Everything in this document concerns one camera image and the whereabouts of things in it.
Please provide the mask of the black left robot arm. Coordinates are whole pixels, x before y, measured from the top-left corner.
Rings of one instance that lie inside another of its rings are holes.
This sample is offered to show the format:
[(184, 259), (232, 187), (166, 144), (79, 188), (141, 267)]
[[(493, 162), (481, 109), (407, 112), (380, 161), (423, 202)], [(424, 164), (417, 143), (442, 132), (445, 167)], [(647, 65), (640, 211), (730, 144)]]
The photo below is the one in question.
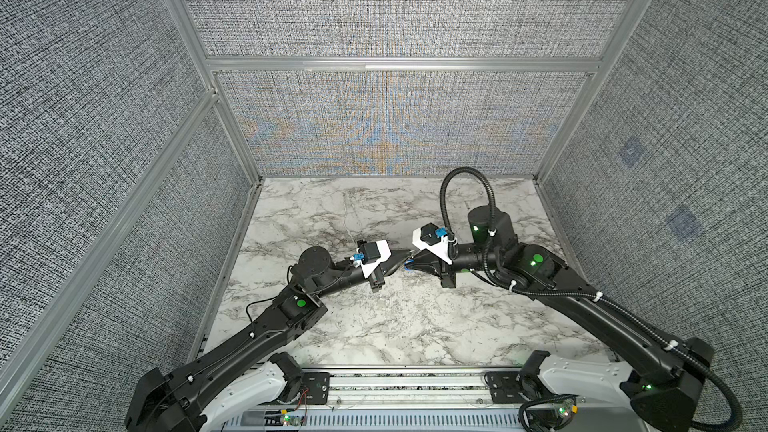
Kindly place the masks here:
[(325, 315), (322, 296), (362, 283), (378, 290), (412, 255), (384, 241), (365, 243), (340, 261), (323, 247), (306, 249), (289, 283), (238, 333), (167, 374), (154, 368), (142, 376), (126, 429), (212, 431), (252, 405), (299, 398), (302, 369), (282, 349)]

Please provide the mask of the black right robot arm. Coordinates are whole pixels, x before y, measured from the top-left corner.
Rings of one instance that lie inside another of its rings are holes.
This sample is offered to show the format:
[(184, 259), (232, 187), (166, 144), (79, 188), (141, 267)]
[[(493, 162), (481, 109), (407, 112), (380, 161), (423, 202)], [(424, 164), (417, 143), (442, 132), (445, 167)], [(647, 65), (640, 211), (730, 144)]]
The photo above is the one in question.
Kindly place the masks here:
[(508, 214), (480, 206), (468, 215), (472, 240), (457, 242), (449, 228), (428, 223), (414, 230), (415, 256), (408, 268), (431, 273), (445, 288), (467, 270), (492, 286), (556, 310), (619, 356), (615, 364), (570, 364), (551, 352), (534, 351), (517, 375), (524, 397), (518, 410), (527, 431), (555, 431), (568, 424), (579, 398), (624, 406), (658, 431), (730, 430), (740, 409), (727, 400), (731, 415), (705, 424), (694, 415), (706, 383), (712, 347), (661, 331), (587, 283), (550, 250), (521, 242)]

